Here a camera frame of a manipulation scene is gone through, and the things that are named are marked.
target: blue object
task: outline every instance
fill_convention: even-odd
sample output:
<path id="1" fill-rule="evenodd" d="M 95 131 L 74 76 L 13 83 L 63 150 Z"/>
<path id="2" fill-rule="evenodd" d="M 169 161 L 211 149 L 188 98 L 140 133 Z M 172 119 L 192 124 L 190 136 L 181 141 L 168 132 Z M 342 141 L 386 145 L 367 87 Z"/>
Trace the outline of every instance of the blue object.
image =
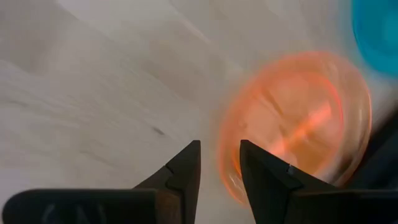
<path id="1" fill-rule="evenodd" d="M 353 0 L 353 30 L 364 59 L 398 78 L 398 0 Z"/>

